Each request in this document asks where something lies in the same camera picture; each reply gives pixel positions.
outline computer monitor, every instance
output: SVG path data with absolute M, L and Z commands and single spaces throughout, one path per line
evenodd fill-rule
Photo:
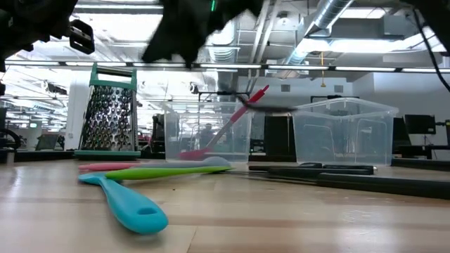
M 392 132 L 392 145 L 411 145 L 411 139 L 409 138 L 408 131 L 406 130 L 405 121 L 402 117 L 394 118 L 394 131 Z
M 436 134 L 436 120 L 432 115 L 405 115 L 408 134 Z

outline black cable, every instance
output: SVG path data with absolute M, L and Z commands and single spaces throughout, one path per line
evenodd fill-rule
M 431 63 L 433 64 L 433 67 L 436 70 L 437 77 L 439 78 L 441 83 L 445 86 L 447 91 L 450 92 L 450 86 L 445 81 L 444 77 L 441 74 L 441 70 L 439 69 L 439 66 L 437 65 L 437 61 L 436 61 L 435 55 L 434 55 L 434 53 L 433 53 L 433 51 L 431 49 L 430 42 L 428 41 L 427 37 L 425 36 L 425 33 L 423 32 L 423 28 L 422 28 L 422 25 L 420 24 L 419 15 L 417 14 L 417 10 L 416 9 L 413 9 L 413 16 L 414 16 L 414 20 L 416 21 L 417 28 L 419 29 L 420 35 L 422 35 L 423 43 L 425 43 L 425 45 L 427 47 L 427 50 L 428 50 L 428 53 L 430 54 Z
M 297 108 L 253 105 L 251 103 L 248 103 L 243 96 L 237 94 L 235 91 L 232 91 L 232 93 L 234 97 L 237 98 L 248 110 L 254 110 L 255 112 L 286 113 L 294 112 L 297 110 Z

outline red spatula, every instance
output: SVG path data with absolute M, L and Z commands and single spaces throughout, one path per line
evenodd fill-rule
M 261 99 L 265 95 L 265 91 L 269 88 L 269 85 L 266 85 L 263 89 L 257 91 L 250 99 L 249 103 L 255 103 L 259 99 Z M 233 126 L 234 122 L 237 122 L 244 113 L 247 112 L 247 108 L 244 106 L 234 112 L 231 116 L 231 119 L 219 130 L 219 132 L 214 136 L 214 138 L 206 145 L 205 148 L 199 150 L 192 150 L 180 153 L 179 157 L 182 160 L 198 160 L 201 159 L 205 153 L 212 150 L 214 145 L 216 145 L 217 141 Z

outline clear plastic bin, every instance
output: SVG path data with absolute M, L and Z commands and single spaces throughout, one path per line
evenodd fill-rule
M 391 164 L 397 108 L 336 98 L 298 109 L 293 115 L 298 163 Z
M 180 153 L 205 148 L 241 107 L 240 103 L 165 103 L 166 160 L 181 160 Z M 248 162 L 251 121 L 252 113 L 246 112 L 203 158 L 219 156 L 230 162 Z

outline wooden tabletop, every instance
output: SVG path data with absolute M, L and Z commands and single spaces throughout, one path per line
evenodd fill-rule
M 239 175 L 180 176 L 127 186 L 169 217 L 160 234 L 124 229 L 101 188 L 77 182 L 73 160 L 0 167 L 0 248 L 5 253 L 445 253 L 450 202 Z M 438 171 L 379 174 L 450 179 Z

